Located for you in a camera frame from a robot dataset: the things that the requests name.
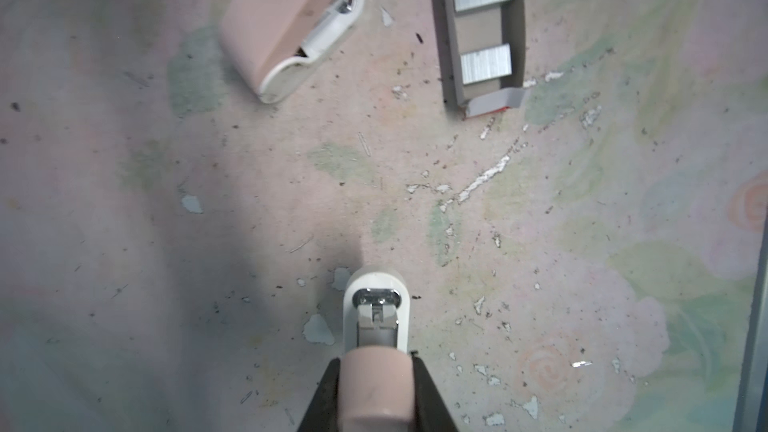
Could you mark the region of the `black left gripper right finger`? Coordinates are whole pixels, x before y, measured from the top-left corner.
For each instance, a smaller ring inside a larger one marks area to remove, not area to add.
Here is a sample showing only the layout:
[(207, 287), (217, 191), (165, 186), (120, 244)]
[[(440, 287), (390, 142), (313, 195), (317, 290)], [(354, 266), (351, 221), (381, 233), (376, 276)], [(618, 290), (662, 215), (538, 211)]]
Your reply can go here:
[(458, 432), (425, 362), (417, 352), (411, 353), (415, 392), (415, 426), (417, 432)]

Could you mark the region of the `cardboard staple tray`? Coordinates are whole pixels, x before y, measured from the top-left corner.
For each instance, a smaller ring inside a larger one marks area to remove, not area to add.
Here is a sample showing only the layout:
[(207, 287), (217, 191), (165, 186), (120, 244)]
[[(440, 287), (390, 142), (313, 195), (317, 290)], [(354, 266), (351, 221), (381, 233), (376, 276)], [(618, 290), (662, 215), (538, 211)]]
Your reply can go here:
[[(521, 106), (526, 66), (525, 0), (511, 0), (457, 13), (453, 0), (444, 0), (457, 106), (466, 118)], [(460, 56), (501, 44), (511, 48), (513, 73), (485, 82), (463, 85)]]

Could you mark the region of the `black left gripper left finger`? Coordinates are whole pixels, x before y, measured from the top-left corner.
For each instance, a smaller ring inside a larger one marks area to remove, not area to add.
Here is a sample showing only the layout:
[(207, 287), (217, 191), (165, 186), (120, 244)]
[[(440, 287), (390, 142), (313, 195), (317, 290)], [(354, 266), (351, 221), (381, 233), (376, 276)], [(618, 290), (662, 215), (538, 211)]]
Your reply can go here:
[(298, 432), (338, 432), (338, 384), (341, 359), (332, 359), (298, 426)]

